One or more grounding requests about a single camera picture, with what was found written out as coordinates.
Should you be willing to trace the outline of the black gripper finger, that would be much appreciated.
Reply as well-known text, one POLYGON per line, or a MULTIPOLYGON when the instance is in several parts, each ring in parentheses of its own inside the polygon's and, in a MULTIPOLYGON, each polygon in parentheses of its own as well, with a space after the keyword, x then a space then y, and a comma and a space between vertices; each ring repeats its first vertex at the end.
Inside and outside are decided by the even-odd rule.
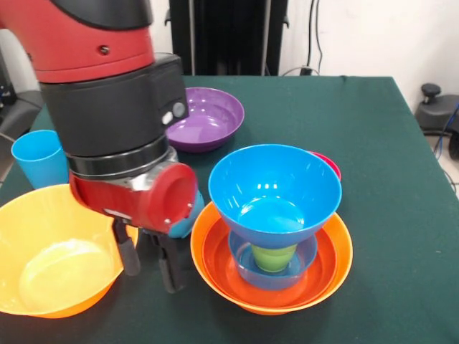
POLYGON ((128 236, 126 223, 123 220, 113 220, 113 234, 123 263, 124 272, 128 276, 138 275, 141 271, 141 263, 135 245, 128 236))
POLYGON ((179 266, 176 244, 167 234, 155 232, 154 244, 158 247, 158 264, 164 287, 168 293, 174 294, 184 288, 184 278, 179 266))

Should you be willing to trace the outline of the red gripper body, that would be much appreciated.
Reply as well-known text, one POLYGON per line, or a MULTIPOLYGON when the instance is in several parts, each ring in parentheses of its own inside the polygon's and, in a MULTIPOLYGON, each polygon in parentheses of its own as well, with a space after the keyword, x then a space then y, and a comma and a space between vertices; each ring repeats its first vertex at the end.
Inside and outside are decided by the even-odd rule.
POLYGON ((91 181, 70 174, 70 189, 92 211, 167 234, 190 215, 197 177, 186 164, 160 163, 149 173, 126 180, 91 181))

